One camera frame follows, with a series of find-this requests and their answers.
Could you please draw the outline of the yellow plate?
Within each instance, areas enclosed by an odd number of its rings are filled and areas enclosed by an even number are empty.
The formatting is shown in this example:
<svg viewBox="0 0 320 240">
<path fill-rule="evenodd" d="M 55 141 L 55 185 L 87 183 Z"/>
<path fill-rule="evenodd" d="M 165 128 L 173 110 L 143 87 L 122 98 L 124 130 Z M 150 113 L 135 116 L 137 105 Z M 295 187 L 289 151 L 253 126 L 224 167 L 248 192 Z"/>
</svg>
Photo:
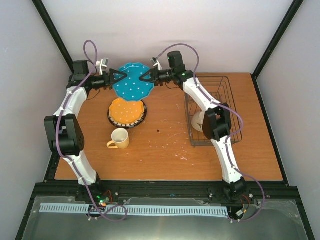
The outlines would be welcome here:
<svg viewBox="0 0 320 240">
<path fill-rule="evenodd" d="M 145 113 L 142 101 L 126 101 L 118 97 L 108 109 L 109 116 L 119 124 L 133 124 L 138 121 Z"/>
</svg>

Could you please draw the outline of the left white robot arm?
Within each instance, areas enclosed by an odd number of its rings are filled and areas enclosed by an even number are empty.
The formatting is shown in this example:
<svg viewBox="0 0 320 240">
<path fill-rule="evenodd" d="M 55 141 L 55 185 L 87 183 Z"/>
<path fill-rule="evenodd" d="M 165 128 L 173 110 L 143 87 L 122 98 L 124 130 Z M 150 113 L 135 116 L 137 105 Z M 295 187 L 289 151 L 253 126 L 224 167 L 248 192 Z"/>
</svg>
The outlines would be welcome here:
<svg viewBox="0 0 320 240">
<path fill-rule="evenodd" d="M 85 137 L 78 121 L 80 110 L 91 90 L 112 89 L 113 86 L 128 75 L 110 69 L 106 72 L 107 59 L 102 60 L 101 72 L 94 76 L 96 66 L 89 70 L 88 60 L 73 62 L 73 74 L 69 77 L 66 96 L 59 109 L 51 116 L 44 118 L 44 127 L 48 145 L 52 153 L 58 154 L 69 164 L 77 177 L 78 184 L 89 187 L 86 195 L 92 201 L 103 198 L 104 188 L 96 184 L 97 172 L 92 168 L 84 152 Z"/>
</svg>

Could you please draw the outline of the white ceramic bowl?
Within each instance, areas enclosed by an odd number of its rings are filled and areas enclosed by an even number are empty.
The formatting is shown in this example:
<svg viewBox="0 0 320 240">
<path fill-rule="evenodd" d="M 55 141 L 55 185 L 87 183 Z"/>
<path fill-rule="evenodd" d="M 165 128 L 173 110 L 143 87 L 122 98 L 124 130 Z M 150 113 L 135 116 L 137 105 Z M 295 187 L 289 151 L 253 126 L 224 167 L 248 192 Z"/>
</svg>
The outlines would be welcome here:
<svg viewBox="0 0 320 240">
<path fill-rule="evenodd" d="M 203 132 L 203 121 L 204 121 L 205 112 L 198 111 L 194 114 L 194 116 L 191 119 L 191 125 L 192 127 L 198 131 Z"/>
</svg>

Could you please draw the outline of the teal polka dot plate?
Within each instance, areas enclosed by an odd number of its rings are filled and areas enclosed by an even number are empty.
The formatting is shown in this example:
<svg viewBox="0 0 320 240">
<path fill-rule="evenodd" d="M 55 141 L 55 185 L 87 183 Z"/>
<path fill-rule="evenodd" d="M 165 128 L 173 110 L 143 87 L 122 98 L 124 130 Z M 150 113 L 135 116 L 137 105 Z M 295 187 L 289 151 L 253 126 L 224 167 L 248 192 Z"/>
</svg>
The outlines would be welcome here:
<svg viewBox="0 0 320 240">
<path fill-rule="evenodd" d="M 127 74 L 127 77 L 113 85 L 119 98 L 127 102 L 137 102 L 147 98 L 155 85 L 150 82 L 140 81 L 140 77 L 150 68 L 139 62 L 129 62 L 121 66 L 118 71 Z"/>
</svg>

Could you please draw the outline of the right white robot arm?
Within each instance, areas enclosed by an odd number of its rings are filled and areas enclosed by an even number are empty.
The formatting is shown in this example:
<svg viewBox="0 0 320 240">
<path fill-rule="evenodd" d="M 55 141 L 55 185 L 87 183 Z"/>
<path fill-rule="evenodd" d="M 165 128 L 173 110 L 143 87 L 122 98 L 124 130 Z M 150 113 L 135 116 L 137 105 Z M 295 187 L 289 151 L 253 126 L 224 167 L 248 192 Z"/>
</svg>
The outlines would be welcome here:
<svg viewBox="0 0 320 240">
<path fill-rule="evenodd" d="M 229 202 L 235 202 L 246 189 L 232 148 L 231 114 L 236 114 L 227 103 L 216 100 L 202 85 L 196 73 L 187 70 L 180 51 L 167 54 L 169 69 L 162 69 L 157 57 L 151 59 L 153 68 L 139 77 L 146 83 L 162 86 L 174 82 L 193 99 L 203 112 L 202 131 L 214 146 L 222 169 L 222 194 Z"/>
</svg>

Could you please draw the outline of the black wire dish rack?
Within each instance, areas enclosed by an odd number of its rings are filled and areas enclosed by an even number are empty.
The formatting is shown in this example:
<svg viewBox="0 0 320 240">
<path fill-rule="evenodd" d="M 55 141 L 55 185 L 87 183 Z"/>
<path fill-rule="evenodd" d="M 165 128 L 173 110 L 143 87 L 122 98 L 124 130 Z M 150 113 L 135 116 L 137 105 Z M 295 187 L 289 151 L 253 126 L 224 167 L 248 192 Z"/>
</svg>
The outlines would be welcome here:
<svg viewBox="0 0 320 240">
<path fill-rule="evenodd" d="M 198 79 L 201 82 L 201 84 L 205 87 L 205 89 L 209 92 L 209 94 L 211 94 L 216 100 L 218 100 L 222 104 L 228 104 L 230 109 L 232 109 L 235 112 L 237 111 L 233 92 L 230 85 L 230 80 L 227 76 L 200 76 Z M 191 145 L 193 147 L 211 146 L 211 141 L 205 137 L 204 133 L 196 131 L 191 124 L 192 117 L 195 113 L 202 111 L 201 108 L 188 94 L 185 94 L 184 96 L 184 105 L 188 134 Z"/>
</svg>

